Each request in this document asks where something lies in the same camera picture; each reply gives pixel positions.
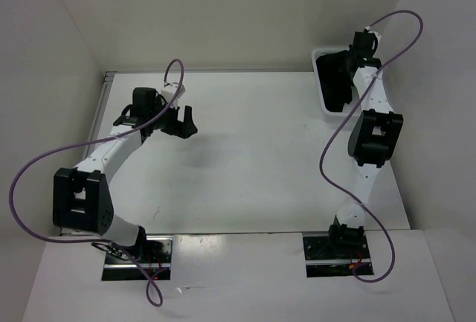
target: wall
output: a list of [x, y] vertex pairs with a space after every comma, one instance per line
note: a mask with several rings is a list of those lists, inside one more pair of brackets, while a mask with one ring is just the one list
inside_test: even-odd
[[[61, 0], [0, 0], [0, 13], [0, 321], [20, 321], [44, 244], [11, 218], [10, 181], [35, 155], [87, 137], [102, 74]], [[34, 230], [52, 232], [52, 176], [81, 153], [49, 158], [20, 181], [16, 205]]]
[[[392, 165], [415, 228], [425, 229], [456, 321], [476, 305], [476, 3], [400, 0], [420, 13], [425, 31], [387, 71], [395, 110], [405, 117]], [[390, 21], [382, 58], [417, 31], [406, 15]]]
[[103, 70], [312, 70], [397, 0], [64, 0]]

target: dark object in corner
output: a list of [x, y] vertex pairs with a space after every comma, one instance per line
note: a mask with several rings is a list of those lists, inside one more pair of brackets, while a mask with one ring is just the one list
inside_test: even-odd
[[342, 71], [349, 51], [325, 54], [316, 59], [324, 104], [330, 112], [342, 112], [344, 104], [352, 101], [350, 76]]

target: cable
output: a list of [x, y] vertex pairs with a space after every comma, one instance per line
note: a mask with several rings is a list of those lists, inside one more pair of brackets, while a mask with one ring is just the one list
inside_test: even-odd
[[[182, 83], [184, 81], [184, 63], [180, 59], [175, 58], [172, 62], [169, 63], [169, 65], [167, 66], [167, 69], [165, 71], [164, 82], [167, 82], [167, 75], [169, 74], [169, 70], [170, 70], [170, 68], [172, 67], [172, 65], [174, 63], [178, 63], [180, 65], [180, 79], [178, 80], [179, 82], [178, 82], [177, 90], [173, 94], [172, 99], [170, 100], [170, 102], [167, 103], [165, 105], [165, 107], [155, 117], [153, 117], [152, 119], [150, 119], [146, 123], [143, 123], [142, 125], [140, 125], [138, 127], [135, 127], [134, 129], [123, 132], [123, 133], [121, 133], [119, 135], [116, 135], [116, 136], [111, 136], [111, 137], [108, 137], [108, 138], [100, 138], [100, 139], [92, 140], [92, 141], [86, 141], [86, 142], [82, 142], [80, 144], [70, 144], [70, 145], [61, 146], [61, 147], [58, 147], [57, 149], [52, 149], [50, 151], [44, 152], [41, 155], [38, 155], [35, 158], [32, 158], [28, 163], [26, 163], [26, 165], [24, 165], [20, 169], [20, 171], [18, 171], [18, 173], [15, 175], [15, 177], [13, 178], [12, 183], [10, 185], [10, 190], [8, 192], [8, 204], [10, 206], [10, 212], [12, 213], [13, 218], [15, 219], [16, 223], [20, 226], [20, 228], [22, 228], [26, 233], [30, 234], [33, 238], [37, 238], [37, 239], [42, 240], [44, 242], [54, 242], [54, 243], [57, 243], [57, 244], [74, 244], [74, 243], [79, 243], [79, 242], [110, 242], [107, 239], [78, 239], [78, 240], [52, 239], [52, 238], [48, 238], [47, 236], [43, 236], [41, 234], [38, 234], [38, 233], [32, 231], [29, 227], [26, 226], [26, 224], [21, 220], [18, 213], [16, 212], [15, 203], [14, 203], [14, 200], [13, 200], [13, 194], [15, 193], [16, 184], [18, 183], [19, 179], [22, 177], [23, 173], [25, 173], [25, 171], [28, 168], [30, 168], [30, 166], [32, 166], [33, 164], [35, 164], [36, 162], [38, 162], [42, 158], [48, 157], [48, 156], [53, 155], [53, 154], [58, 153], [58, 152], [66, 151], [67, 149], [76, 149], [78, 147], [94, 145], [94, 144], [102, 144], [104, 142], [117, 140], [118, 138], [123, 138], [124, 136], [127, 136], [127, 135], [130, 135], [130, 134], [134, 133], [134, 132], [137, 132], [137, 131], [149, 126], [150, 124], [154, 123], [163, 114], [165, 114], [165, 112], [172, 106], [172, 103], [175, 101], [175, 99], [180, 94]], [[154, 301], [152, 301], [152, 299], [149, 296], [149, 284], [147, 284], [147, 300], [153, 306], [160, 307], [162, 305], [162, 294], [161, 294], [161, 291], [158, 288], [158, 286], [155, 284], [155, 281], [142, 268], [141, 264], [138, 261], [136, 261], [128, 251], [126, 251], [126, 249], [124, 247], [122, 247], [118, 244], [115, 244], [113, 242], [112, 242], [112, 244], [113, 244], [113, 246], [115, 246], [116, 248], [118, 248], [119, 250], [121, 250], [122, 252], [125, 253], [125, 255], [131, 260], [131, 262], [133, 262], [137, 266], [139, 271], [142, 274], [144, 274], [144, 276], [149, 281], [149, 284], [151, 284], [152, 287], [157, 291], [158, 296], [159, 296], [160, 301], [161, 301], [160, 303], [155, 303]]]
[[363, 95], [360, 97], [360, 99], [358, 100], [358, 102], [354, 105], [354, 107], [352, 108], [352, 110], [350, 110], [349, 114], [345, 117], [344, 121], [342, 121], [341, 125], [336, 129], [336, 131], [332, 134], [331, 138], [329, 139], [329, 141], [327, 142], [326, 146], [324, 147], [324, 150], [322, 151], [322, 154], [321, 154], [321, 158], [319, 160], [319, 171], [321, 172], [321, 175], [324, 177], [324, 179], [329, 183], [331, 184], [333, 187], [337, 188], [338, 190], [346, 193], [350, 198], [352, 198], [355, 203], [357, 205], [360, 205], [364, 210], [365, 212], [367, 212], [367, 214], [369, 216], [372, 217], [373, 220], [375, 220], [375, 222], [379, 225], [379, 227], [382, 229], [382, 231], [384, 232], [385, 236], [387, 237], [387, 240], [388, 240], [388, 244], [390, 245], [390, 250], [391, 250], [391, 253], [392, 253], [392, 258], [391, 258], [391, 261], [390, 261], [390, 266], [388, 268], [388, 270], [380, 277], [377, 277], [375, 279], [371, 279], [371, 280], [366, 280], [366, 279], [363, 279], [361, 277], [359, 277], [356, 273], [356, 269], [359, 267], [359, 266], [362, 266], [364, 264], [361, 264], [355, 268], [353, 268], [352, 270], [352, 274], [356, 277], [357, 280], [360, 280], [364, 283], [377, 283], [379, 281], [382, 281], [383, 279], [385, 279], [393, 270], [393, 267], [395, 266], [395, 247], [393, 246], [393, 241], [392, 241], [392, 238], [390, 237], [390, 234], [388, 233], [387, 229], [385, 228], [385, 226], [382, 224], [382, 222], [380, 222], [380, 220], [375, 216], [375, 214], [372, 213], [372, 211], [365, 206], [364, 202], [362, 202], [355, 194], [353, 194], [352, 192], [350, 192], [349, 190], [346, 190], [344, 187], [340, 186], [339, 184], [335, 183], [332, 179], [330, 179], [326, 173], [324, 172], [324, 168], [323, 168], [323, 165], [324, 165], [324, 158], [326, 157], [326, 154], [327, 154], [327, 151], [329, 151], [329, 148], [332, 144], [332, 142], [334, 142], [335, 138], [337, 137], [338, 133], [345, 127], [345, 125], [349, 122], [350, 118], [352, 117], [352, 115], [354, 115], [354, 113], [357, 111], [357, 108], [361, 105], [362, 101], [364, 101], [365, 97], [367, 96], [367, 94], [370, 92], [370, 90], [372, 89], [373, 87], [373, 84], [375, 83], [376, 81], [376, 78], [378, 77], [378, 75], [382, 72], [383, 68], [385, 68], [387, 65], [389, 65], [390, 63], [392, 63], [395, 59], [401, 57], [401, 55], [403, 55], [404, 53], [406, 53], [411, 47], [414, 46], [414, 44], [418, 41], [418, 39], [420, 38], [420, 36], [422, 35], [422, 32], [423, 32], [423, 20], [422, 20], [422, 17], [416, 13], [416, 12], [413, 12], [412, 10], [397, 10], [397, 11], [393, 11], [393, 12], [390, 12], [389, 14], [381, 17], [380, 19], [377, 19], [374, 23], [372, 23], [369, 27], [372, 27], [374, 25], [376, 25], [377, 23], [383, 21], [384, 19], [386, 19], [387, 17], [390, 17], [390, 16], [393, 16], [393, 15], [396, 15], [397, 13], [408, 13], [414, 17], [416, 17], [416, 19], [418, 20], [419, 22], [419, 30], [418, 30], [418, 34], [415, 36], [414, 40], [411, 41], [411, 43], [409, 45], [407, 45], [402, 51], [400, 51], [398, 54], [396, 54], [395, 56], [391, 57], [387, 62], [385, 62], [384, 64], [382, 64], [382, 66], [379, 68], [379, 70], [375, 73], [375, 76], [374, 78], [372, 79], [372, 81], [370, 82], [368, 88], [365, 90], [365, 92], [363, 93]]

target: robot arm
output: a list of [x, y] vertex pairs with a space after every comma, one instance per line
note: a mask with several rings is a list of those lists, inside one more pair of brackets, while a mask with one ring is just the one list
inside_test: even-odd
[[[132, 104], [114, 122], [109, 134], [118, 136], [154, 118], [175, 93], [176, 83], [165, 83], [159, 94], [153, 88], [135, 88]], [[189, 138], [198, 132], [192, 108], [185, 106], [183, 122], [178, 120], [177, 100], [156, 122], [140, 131], [101, 144], [74, 168], [61, 168], [54, 175], [53, 222], [61, 228], [85, 231], [127, 247], [140, 256], [147, 242], [139, 225], [122, 219], [114, 212], [109, 184], [124, 161], [152, 134], [160, 129], [169, 135]]]
[[[362, 97], [382, 65], [373, 58], [381, 36], [377, 32], [356, 32], [342, 71], [348, 73], [352, 84]], [[356, 163], [358, 175], [352, 191], [367, 204], [377, 175], [393, 154], [403, 116], [395, 114], [388, 103], [382, 73], [361, 103], [361, 116], [348, 144], [348, 154]], [[358, 245], [364, 235], [365, 212], [355, 202], [346, 202], [335, 215], [329, 228], [333, 242]]]

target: plastic container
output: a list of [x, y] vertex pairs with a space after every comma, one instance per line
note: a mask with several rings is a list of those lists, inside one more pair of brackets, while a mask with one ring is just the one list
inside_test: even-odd
[[[321, 48], [316, 48], [311, 53], [312, 67], [314, 68], [314, 79], [315, 79], [316, 85], [318, 86], [319, 102], [321, 103], [321, 109], [324, 114], [324, 121], [326, 121], [327, 123], [335, 127], [337, 127], [345, 119], [345, 117], [350, 112], [350, 110], [354, 107], [355, 104], [357, 104], [357, 101], [358, 101], [357, 88], [355, 86], [352, 87], [352, 101], [350, 102], [350, 104], [344, 104], [344, 108], [342, 109], [342, 112], [330, 112], [329, 110], [327, 110], [326, 105], [324, 104], [324, 96], [322, 95], [321, 81], [319, 80], [318, 67], [315, 61], [317, 58], [319, 58], [320, 56], [323, 56], [324, 54], [337, 53], [340, 51], [345, 51], [347, 49], [349, 48], [348, 47], [321, 47]], [[346, 128], [351, 128], [351, 129], [353, 128], [353, 125], [357, 122], [357, 119], [360, 116], [360, 113], [361, 113], [361, 110], [360, 108], [358, 108], [357, 111], [349, 120], [349, 123], [347, 123]]]

